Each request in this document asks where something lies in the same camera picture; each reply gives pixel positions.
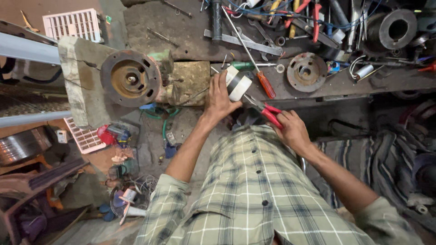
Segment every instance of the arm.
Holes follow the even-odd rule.
[[[279,138],[312,164],[352,214],[378,198],[373,190],[312,144],[304,122],[295,111],[283,111],[277,120],[283,125],[282,131],[274,127]]]
[[[227,71],[215,74],[211,78],[206,109],[198,120],[194,130],[185,140],[171,160],[165,173],[181,181],[189,182],[194,171],[198,155],[212,129],[228,114],[242,105],[241,101],[231,102],[228,98],[225,77]]]
[[[204,142],[221,119],[242,105],[242,102],[229,100],[226,75],[227,71],[224,71],[211,78],[206,109],[165,174],[160,176],[135,245],[166,244],[184,217],[185,192]]]
[[[282,142],[308,160],[330,184],[344,206],[354,215],[356,224],[378,244],[422,244],[406,220],[389,202],[358,180],[312,144],[304,122],[295,111],[282,111],[279,130],[269,124]]]

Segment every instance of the man's left hand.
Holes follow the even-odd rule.
[[[225,77],[227,70],[220,74],[215,74],[211,78],[209,94],[206,98],[206,106],[202,117],[207,120],[212,127],[215,127],[223,118],[242,106],[241,101],[231,102],[228,98]]]

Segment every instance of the tool pile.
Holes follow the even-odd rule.
[[[228,65],[241,70],[255,69],[270,99],[275,97],[275,92],[259,66],[277,66],[278,73],[287,67],[289,84],[302,92],[319,89],[328,75],[345,69],[349,70],[354,82],[383,67],[435,70],[436,63],[432,63],[434,50],[426,48],[426,42],[434,41],[436,37],[436,25],[431,25],[436,17],[429,17],[426,11],[434,10],[432,1],[420,6],[421,10],[412,9],[417,7],[413,5],[406,8],[395,1],[349,1],[346,5],[351,7],[351,11],[342,8],[346,1],[338,0],[329,0],[328,6],[321,6],[319,0],[203,0],[202,9],[211,5],[213,13],[213,29],[205,30],[204,36],[211,37],[215,44],[227,42],[243,46],[252,64],[233,61]],[[256,43],[233,24],[232,18],[241,17],[246,17],[248,24],[258,29],[264,39],[262,43]],[[222,33],[225,19],[232,27],[231,35]],[[271,37],[264,28],[276,33],[289,32],[286,36]],[[296,35],[302,31],[306,34]],[[316,52],[301,53],[287,66],[279,64],[284,55],[283,47],[291,45],[290,40],[307,37],[311,37],[312,43],[319,47]],[[258,51],[264,61],[268,61],[270,55],[277,58],[270,64],[256,63],[250,54],[253,50]]]

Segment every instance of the rusty metal flange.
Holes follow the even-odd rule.
[[[154,60],[132,50],[120,50],[107,57],[100,70],[100,81],[106,95],[126,107],[153,101],[162,85]]]
[[[321,57],[313,53],[302,53],[289,63],[287,77],[291,86],[296,90],[313,92],[324,84],[327,77],[327,65]]]

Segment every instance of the screwdriver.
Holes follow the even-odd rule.
[[[242,40],[241,36],[239,35],[239,32],[236,29],[235,25],[233,24],[232,20],[230,19],[229,15],[225,11],[225,8],[223,6],[221,6],[221,8],[223,9],[224,14],[227,17],[228,21],[232,25],[233,30],[238,35],[238,38],[241,41],[241,44],[243,45],[248,56],[250,57],[251,62],[253,63],[254,67],[256,68],[256,70],[257,70],[256,76],[257,76],[257,78],[259,78],[260,84],[262,84],[262,87],[265,90],[266,95],[268,95],[268,98],[273,99],[276,96],[276,92],[274,92],[274,89],[271,87],[271,84],[269,83],[268,79],[263,74],[263,71],[259,70],[259,67],[257,67],[256,62],[254,62],[253,57],[251,56],[250,52],[248,51],[247,46],[244,44],[244,41]]]
[[[242,61],[232,61],[230,64],[227,64],[227,66],[233,65],[238,70],[253,70],[255,66],[250,61],[242,62]],[[257,66],[273,66],[277,64],[267,63],[267,64],[256,64]]]

